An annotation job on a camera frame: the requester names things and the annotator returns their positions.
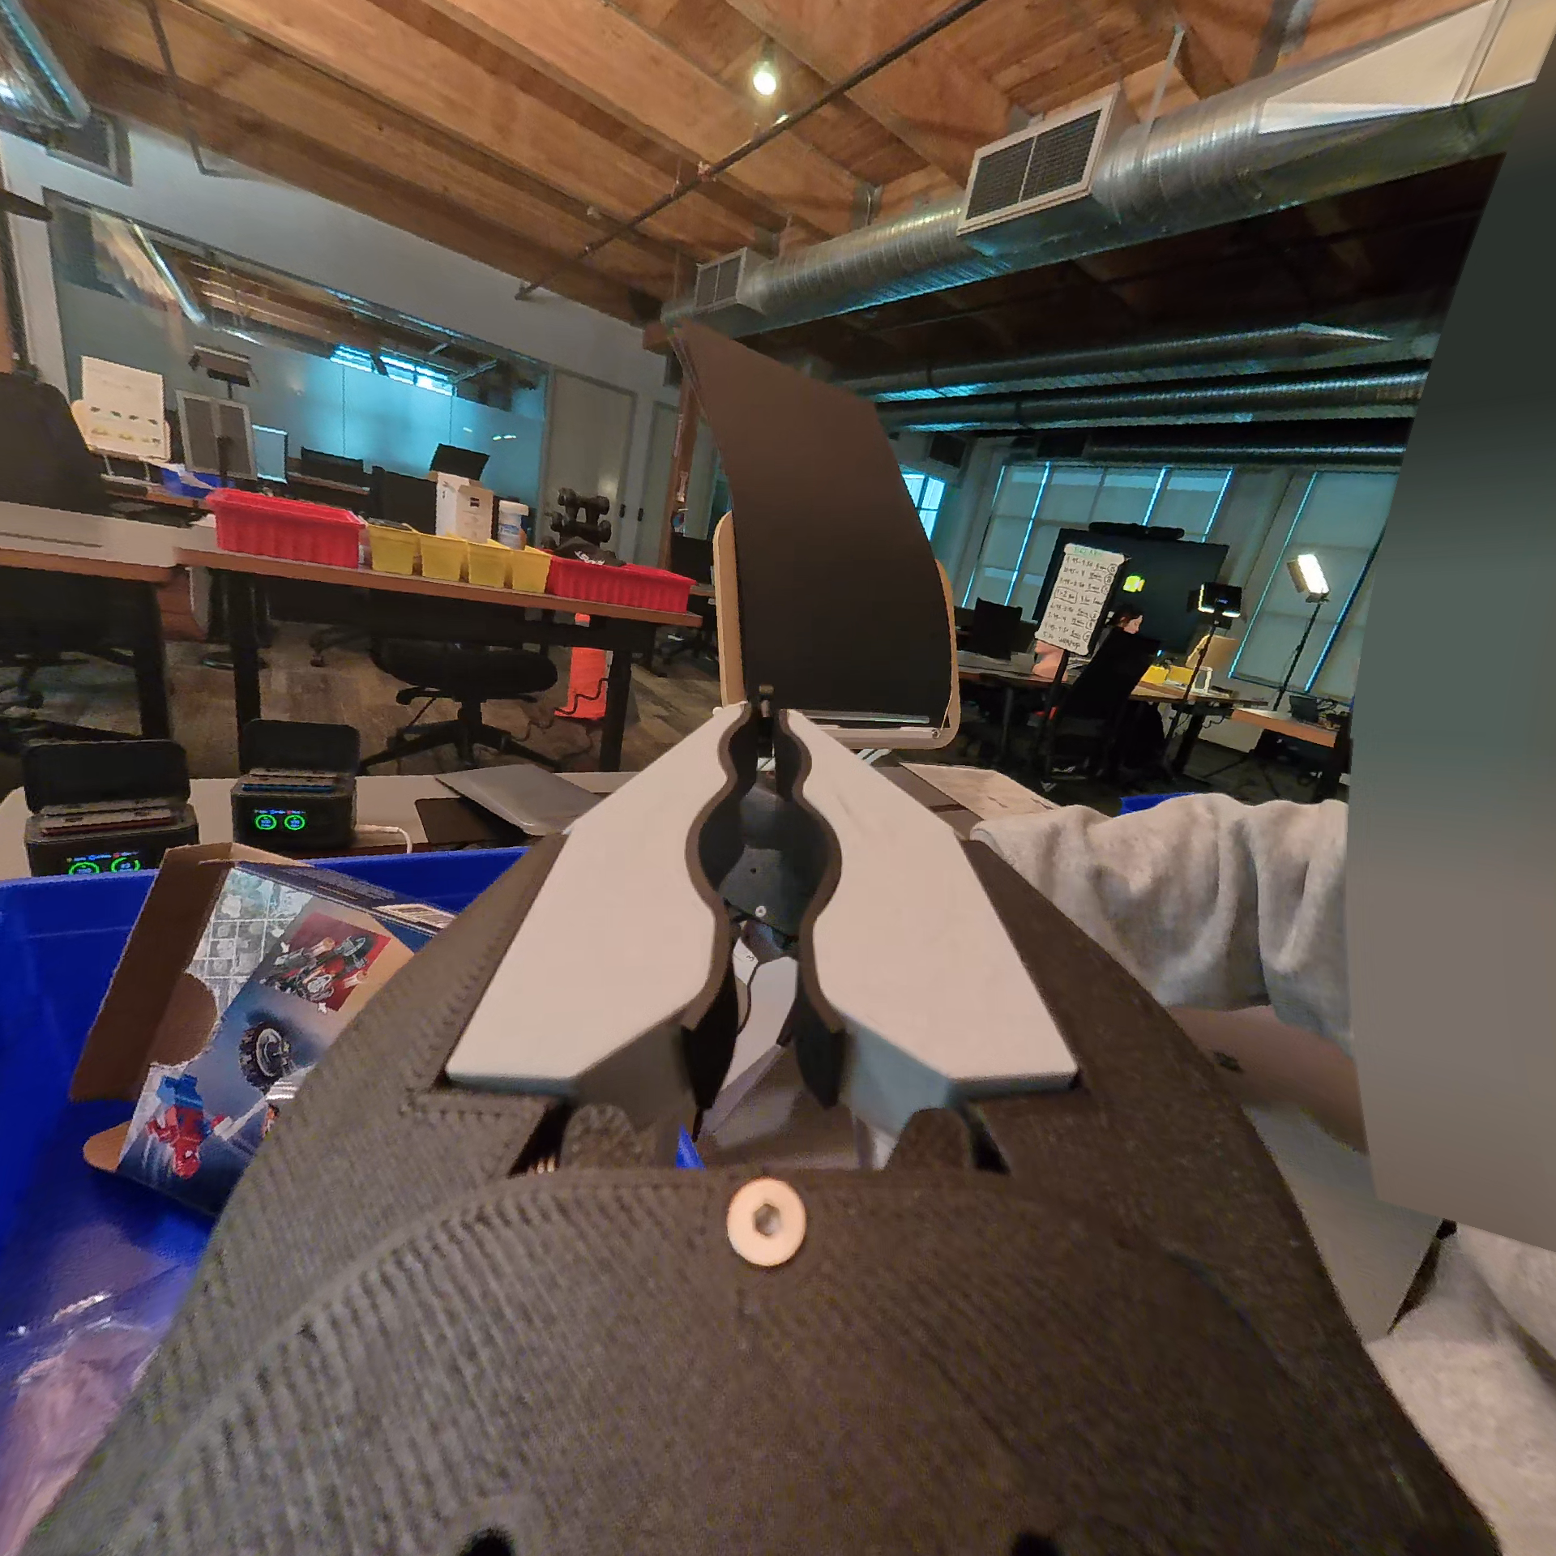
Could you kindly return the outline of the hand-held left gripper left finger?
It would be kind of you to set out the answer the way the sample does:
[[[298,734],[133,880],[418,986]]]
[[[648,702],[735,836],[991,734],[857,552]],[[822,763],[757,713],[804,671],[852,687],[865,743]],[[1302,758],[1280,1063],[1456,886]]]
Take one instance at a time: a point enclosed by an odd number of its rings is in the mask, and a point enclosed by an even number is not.
[[[537,886],[442,1067],[452,1086],[624,1113],[713,1104],[739,1030],[720,884],[754,776],[752,706],[722,706],[529,852]]]

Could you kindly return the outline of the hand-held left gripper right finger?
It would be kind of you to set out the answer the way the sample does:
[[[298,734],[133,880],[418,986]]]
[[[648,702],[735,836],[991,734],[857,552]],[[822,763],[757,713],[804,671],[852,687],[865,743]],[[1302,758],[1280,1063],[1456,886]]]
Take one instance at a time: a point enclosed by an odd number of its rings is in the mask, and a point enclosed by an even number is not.
[[[802,713],[778,711],[791,800],[822,834],[800,936],[822,1037],[802,1069],[874,1130],[1070,1087],[1080,1065],[967,847]]]

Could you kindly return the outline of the blue plastic bin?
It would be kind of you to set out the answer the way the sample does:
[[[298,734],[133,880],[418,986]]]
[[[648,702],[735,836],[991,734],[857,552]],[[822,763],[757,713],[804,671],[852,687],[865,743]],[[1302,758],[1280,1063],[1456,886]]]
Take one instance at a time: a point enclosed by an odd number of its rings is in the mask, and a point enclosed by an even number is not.
[[[452,915],[526,847],[313,861]],[[122,1100],[70,1082],[157,873],[3,882],[3,1338],[100,1317],[166,1325],[216,1215],[92,1171],[85,1141]]]

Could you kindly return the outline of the clear plastic bag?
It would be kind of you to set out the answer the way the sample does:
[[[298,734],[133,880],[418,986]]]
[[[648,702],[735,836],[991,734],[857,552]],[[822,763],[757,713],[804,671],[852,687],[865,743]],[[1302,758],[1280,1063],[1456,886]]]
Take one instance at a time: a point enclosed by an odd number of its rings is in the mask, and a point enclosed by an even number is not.
[[[165,1325],[100,1317],[3,1338],[2,1552],[18,1552],[102,1443]]]

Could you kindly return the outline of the grey flat pouch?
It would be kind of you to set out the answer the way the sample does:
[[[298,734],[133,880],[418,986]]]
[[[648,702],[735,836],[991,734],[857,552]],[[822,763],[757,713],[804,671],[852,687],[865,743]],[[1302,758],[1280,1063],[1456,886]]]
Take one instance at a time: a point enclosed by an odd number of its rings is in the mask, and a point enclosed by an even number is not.
[[[565,771],[537,765],[492,765],[439,774],[439,784],[466,804],[529,837],[565,832],[635,778],[631,771]]]

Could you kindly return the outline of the dark cardboard box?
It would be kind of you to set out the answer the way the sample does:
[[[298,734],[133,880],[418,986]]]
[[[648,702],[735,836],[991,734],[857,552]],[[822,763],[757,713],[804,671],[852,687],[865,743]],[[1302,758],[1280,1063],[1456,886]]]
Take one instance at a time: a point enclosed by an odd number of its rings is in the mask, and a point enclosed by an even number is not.
[[[70,1078],[122,1100],[87,1165],[218,1215],[350,1019],[453,915],[239,845],[157,871]]]

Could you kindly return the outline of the wooden desk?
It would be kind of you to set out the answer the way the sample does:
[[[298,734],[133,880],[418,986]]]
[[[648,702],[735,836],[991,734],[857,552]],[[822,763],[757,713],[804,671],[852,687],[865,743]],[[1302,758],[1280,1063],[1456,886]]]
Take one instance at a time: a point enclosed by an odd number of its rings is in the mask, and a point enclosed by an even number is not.
[[[1005,726],[1024,728],[1059,708],[1065,691],[1089,665],[1089,656],[1070,656],[1061,684],[1043,685],[1031,680],[1031,667],[1017,660],[996,661],[978,654],[959,656],[959,695],[963,721],[993,732]]]
[[[1237,708],[1231,724],[1244,726],[1257,734],[1254,747],[1244,752],[1244,761],[1269,765],[1276,752],[1296,752],[1298,769],[1311,776],[1311,797],[1315,802],[1341,798],[1348,784],[1352,734],[1350,721],[1335,726],[1309,723],[1287,713],[1272,713],[1252,706]]]
[[[605,773],[620,767],[633,660],[652,654],[659,630],[696,624],[696,617],[685,611],[483,589],[466,582],[348,571],[229,550],[179,547],[174,558],[183,567],[203,569],[220,582],[239,732],[263,715],[259,600],[279,582],[318,595],[311,610],[302,613],[302,621],[348,626],[368,635],[611,652],[596,756],[600,771]]]

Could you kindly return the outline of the black office chair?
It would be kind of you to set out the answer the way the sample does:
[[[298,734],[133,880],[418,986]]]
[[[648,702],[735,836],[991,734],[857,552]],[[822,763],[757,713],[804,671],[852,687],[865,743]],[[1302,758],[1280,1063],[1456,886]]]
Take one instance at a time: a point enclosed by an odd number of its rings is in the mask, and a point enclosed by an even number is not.
[[[452,748],[466,769],[476,767],[478,748],[529,761],[552,773],[563,763],[537,752],[503,730],[489,726],[481,710],[492,700],[533,702],[557,684],[557,667],[537,650],[507,647],[466,647],[429,639],[374,637],[368,643],[372,663],[402,684],[396,702],[409,706],[450,700],[457,708],[453,719],[433,723],[420,732],[413,726],[396,730],[387,748],[365,756],[355,769],[359,774],[409,756]]]
[[[2,374],[2,500],[61,513],[109,513],[100,469],[66,398],[16,372]],[[18,669],[3,708],[37,710],[39,669],[57,665],[66,650],[100,645],[109,606],[111,593],[100,580],[3,571],[3,667]]]
[[[1107,754],[1144,671],[1161,650],[1159,639],[1111,628],[1074,680],[1048,700],[1039,741],[1039,786],[1048,789],[1067,771]]]

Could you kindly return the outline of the red plastic bin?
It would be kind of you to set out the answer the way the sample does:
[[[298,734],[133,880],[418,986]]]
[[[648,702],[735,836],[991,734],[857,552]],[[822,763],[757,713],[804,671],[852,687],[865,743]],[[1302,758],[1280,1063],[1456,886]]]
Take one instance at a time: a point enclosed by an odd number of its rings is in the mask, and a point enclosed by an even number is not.
[[[363,521],[339,508],[237,489],[205,497],[222,552],[318,567],[361,567]]]
[[[550,560],[548,593],[596,606],[687,613],[694,582],[670,571],[629,563],[607,565],[589,558]]]

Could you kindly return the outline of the black charging case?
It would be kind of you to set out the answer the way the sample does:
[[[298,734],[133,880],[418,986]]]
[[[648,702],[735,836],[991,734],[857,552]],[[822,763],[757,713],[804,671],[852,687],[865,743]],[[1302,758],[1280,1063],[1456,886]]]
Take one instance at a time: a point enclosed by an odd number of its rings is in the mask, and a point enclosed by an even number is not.
[[[202,841],[187,756],[159,739],[40,741],[22,754],[33,878],[137,873]]]
[[[287,858],[339,858],[357,839],[359,732],[253,719],[239,734],[231,839]]]

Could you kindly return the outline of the black dumbbell rack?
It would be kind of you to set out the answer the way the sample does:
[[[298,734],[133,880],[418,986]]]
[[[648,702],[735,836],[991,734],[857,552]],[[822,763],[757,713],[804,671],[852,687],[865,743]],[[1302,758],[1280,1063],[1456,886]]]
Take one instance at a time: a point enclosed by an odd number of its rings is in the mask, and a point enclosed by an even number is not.
[[[561,487],[557,489],[555,502],[557,510],[550,517],[550,550],[555,558],[578,560],[607,569],[624,565],[609,545],[613,539],[609,497],[583,495]]]

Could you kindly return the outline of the black monitor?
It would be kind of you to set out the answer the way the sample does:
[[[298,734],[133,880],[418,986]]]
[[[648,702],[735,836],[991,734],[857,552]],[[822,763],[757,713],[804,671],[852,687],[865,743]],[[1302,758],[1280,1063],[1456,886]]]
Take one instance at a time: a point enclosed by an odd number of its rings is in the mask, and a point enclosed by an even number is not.
[[[1102,526],[1100,530],[1063,528],[1048,560],[1037,604],[1031,610],[1033,626],[1054,591],[1063,548],[1068,543],[1117,552],[1126,558],[1115,604],[1135,604],[1141,613],[1141,635],[1157,643],[1167,656],[1183,656],[1202,634],[1206,617],[1194,602],[1200,585],[1219,582],[1230,547],[1211,541],[1169,537],[1143,526]]]

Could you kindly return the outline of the white picture board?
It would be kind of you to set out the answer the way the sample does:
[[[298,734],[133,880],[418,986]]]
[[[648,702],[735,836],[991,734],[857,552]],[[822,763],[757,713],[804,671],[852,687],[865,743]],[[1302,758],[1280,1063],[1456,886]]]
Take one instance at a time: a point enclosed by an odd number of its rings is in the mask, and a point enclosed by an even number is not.
[[[92,356],[79,359],[81,393],[70,404],[90,454],[137,463],[168,461],[163,376]]]

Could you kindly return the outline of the white wall chart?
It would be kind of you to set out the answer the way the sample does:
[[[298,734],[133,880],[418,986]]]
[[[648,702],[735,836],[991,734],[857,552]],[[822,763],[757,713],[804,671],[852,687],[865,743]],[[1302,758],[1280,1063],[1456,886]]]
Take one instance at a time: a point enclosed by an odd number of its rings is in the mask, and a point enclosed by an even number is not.
[[[1089,656],[1126,561],[1126,556],[1089,543],[1057,543],[1044,578],[1048,593],[1037,643],[1068,656]]]

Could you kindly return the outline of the metal ceiling duct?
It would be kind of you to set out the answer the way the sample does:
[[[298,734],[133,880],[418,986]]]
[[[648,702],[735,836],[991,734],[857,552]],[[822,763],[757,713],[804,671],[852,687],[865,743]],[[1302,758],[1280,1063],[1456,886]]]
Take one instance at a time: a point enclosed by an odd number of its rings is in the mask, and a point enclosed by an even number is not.
[[[1474,4],[1137,119],[1120,87],[981,146],[961,195],[702,265],[665,326],[742,337],[1404,182],[1507,148],[1552,4]]]

